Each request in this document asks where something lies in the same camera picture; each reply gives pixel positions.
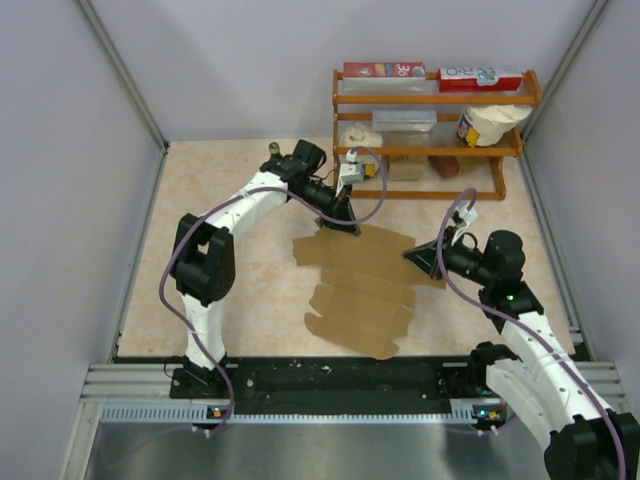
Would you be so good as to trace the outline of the brown cardboard box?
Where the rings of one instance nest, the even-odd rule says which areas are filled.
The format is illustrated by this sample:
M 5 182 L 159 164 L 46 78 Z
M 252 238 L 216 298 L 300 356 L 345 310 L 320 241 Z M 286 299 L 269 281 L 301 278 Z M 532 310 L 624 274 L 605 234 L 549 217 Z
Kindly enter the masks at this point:
M 361 234 L 322 228 L 293 240 L 299 266 L 320 269 L 320 281 L 304 316 L 316 337 L 377 360 L 399 351 L 408 335 L 417 286 L 444 289 L 403 257 L 416 240 L 392 230 L 363 225 Z

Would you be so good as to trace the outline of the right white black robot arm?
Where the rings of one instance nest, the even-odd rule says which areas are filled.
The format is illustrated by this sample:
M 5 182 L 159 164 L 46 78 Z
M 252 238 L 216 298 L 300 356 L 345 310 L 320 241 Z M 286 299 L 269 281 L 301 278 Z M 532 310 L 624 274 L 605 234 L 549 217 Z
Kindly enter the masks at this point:
M 478 285 L 478 304 L 503 343 L 479 344 L 466 380 L 476 394 L 497 394 L 535 437 L 552 479 L 633 479 L 639 423 L 617 412 L 589 386 L 556 338 L 523 279 L 521 238 L 493 232 L 485 248 L 469 247 L 448 227 L 442 240 L 404 252 L 433 280 L 454 273 Z

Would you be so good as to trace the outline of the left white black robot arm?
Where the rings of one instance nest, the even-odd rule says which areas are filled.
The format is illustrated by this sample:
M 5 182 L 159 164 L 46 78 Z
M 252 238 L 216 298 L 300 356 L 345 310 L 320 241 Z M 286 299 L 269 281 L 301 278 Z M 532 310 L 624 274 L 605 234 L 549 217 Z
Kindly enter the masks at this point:
M 184 215 L 176 231 L 177 253 L 170 275 L 175 280 L 189 322 L 186 357 L 196 366 L 192 384 L 205 396 L 226 387 L 225 370 L 214 363 L 226 354 L 222 340 L 223 299 L 236 278 L 236 244 L 271 210 L 297 196 L 322 213 L 322 227 L 358 236 L 350 195 L 352 185 L 365 176 L 365 167 L 350 154 L 339 167 L 338 183 L 331 187 L 316 176 L 326 162 L 317 145 L 300 140 L 284 155 L 276 142 L 269 159 L 252 179 L 231 197 L 232 203 L 207 217 Z

